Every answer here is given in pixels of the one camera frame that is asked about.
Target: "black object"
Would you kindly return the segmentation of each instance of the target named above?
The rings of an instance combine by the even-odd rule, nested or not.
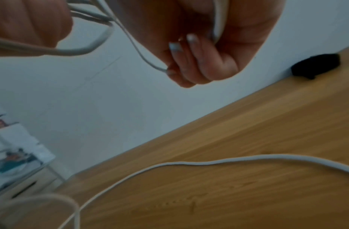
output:
[[[326,73],[340,65],[339,54],[322,54],[302,60],[291,67],[295,76],[304,76],[310,80],[316,75]]]

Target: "fingernail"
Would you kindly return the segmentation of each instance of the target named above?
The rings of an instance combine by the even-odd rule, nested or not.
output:
[[[186,36],[187,41],[189,43],[198,43],[198,36],[196,34],[187,34]]]
[[[168,69],[168,70],[166,71],[166,74],[167,74],[167,75],[177,75],[178,72],[176,72],[176,71],[173,70],[173,69]]]
[[[171,51],[183,52],[183,48],[182,48],[181,44],[178,42],[176,42],[176,43],[170,42],[169,47],[170,47]]]

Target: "cable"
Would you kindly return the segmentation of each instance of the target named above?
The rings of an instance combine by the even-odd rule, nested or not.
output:
[[[133,47],[135,48],[139,56],[148,65],[150,65],[154,69],[157,69],[161,72],[166,73],[166,69],[156,66],[155,64],[153,64],[143,56],[143,54],[139,51],[138,47],[134,43],[132,37],[130,36],[128,31],[124,28],[124,26],[119,22],[117,17],[115,17],[115,15],[110,9],[109,10],[106,9],[99,0],[67,0],[67,3],[69,4],[69,9],[72,11],[73,17],[78,17],[84,20],[107,25],[108,26],[107,30],[103,34],[101,34],[96,40],[94,40],[92,43],[90,43],[84,48],[76,48],[76,49],[45,48],[41,46],[28,45],[21,42],[15,42],[15,41],[3,39],[3,38],[0,38],[0,48],[17,51],[17,52],[31,53],[33,55],[57,55],[57,56],[84,55],[84,54],[93,52],[109,39],[109,37],[112,35],[114,30],[113,24],[111,22],[114,22],[123,30],[123,32],[129,38],[131,44],[133,45]],[[70,4],[94,5],[102,13],[104,13],[104,15],[90,12],[88,10],[81,9],[76,6],[72,6]],[[212,39],[214,43],[216,43],[220,39],[226,25],[229,0],[213,0],[213,4],[214,4],[215,17],[214,17],[214,28],[213,28]]]
[[[331,167],[333,169],[338,169],[338,170],[349,173],[349,165],[342,164],[342,163],[335,162],[335,161],[331,161],[331,160],[327,160],[327,159],[323,159],[323,158],[318,158],[318,157],[304,156],[304,155],[292,155],[292,154],[255,155],[255,156],[248,156],[248,157],[226,158],[226,159],[221,159],[221,160],[204,161],[204,162],[187,162],[187,161],[165,162],[165,163],[161,163],[161,164],[152,165],[150,167],[139,170],[135,173],[132,173],[132,174],[124,177],[120,181],[114,183],[113,185],[107,187],[103,191],[94,195],[92,198],[90,198],[88,201],[86,201],[81,207],[79,207],[78,203],[70,197],[59,195],[59,194],[46,194],[46,195],[38,195],[35,197],[18,198],[18,199],[8,201],[3,206],[0,207],[0,210],[6,209],[8,207],[16,206],[18,204],[32,202],[32,201],[52,200],[52,199],[59,200],[59,201],[65,202],[68,205],[72,206],[74,209],[74,214],[72,214],[67,220],[65,220],[60,225],[60,227],[58,227],[58,229],[63,229],[72,218],[74,218],[74,228],[80,229],[80,212],[81,212],[81,210],[83,210],[85,207],[87,207],[90,203],[92,203],[98,197],[105,194],[106,192],[113,189],[114,187],[118,186],[119,184],[121,184],[121,183],[131,179],[132,177],[135,177],[135,176],[141,174],[141,173],[147,172],[151,169],[155,169],[155,168],[159,168],[159,167],[163,167],[163,166],[172,166],[172,165],[208,166],[208,165],[215,165],[215,164],[235,163],[235,162],[242,162],[242,161],[257,161],[257,160],[304,161],[304,162],[320,164],[323,166]]]

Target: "person's right hand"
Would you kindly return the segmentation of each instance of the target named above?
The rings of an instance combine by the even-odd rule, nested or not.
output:
[[[225,30],[214,45],[209,39],[213,0],[107,0],[124,27],[185,88],[243,70],[270,34],[284,2],[230,0]]]
[[[56,47],[72,30],[66,0],[0,0],[0,38]],[[0,56],[22,56],[0,49]]]

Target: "wooden surface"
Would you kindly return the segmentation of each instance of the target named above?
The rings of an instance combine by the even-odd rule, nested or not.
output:
[[[60,193],[83,203],[165,161],[302,154],[349,164],[349,48],[341,56],[316,80],[282,80],[78,174]],[[41,209],[18,228],[56,228],[63,209]],[[349,174],[289,161],[159,168],[96,200],[82,228],[349,228]]]

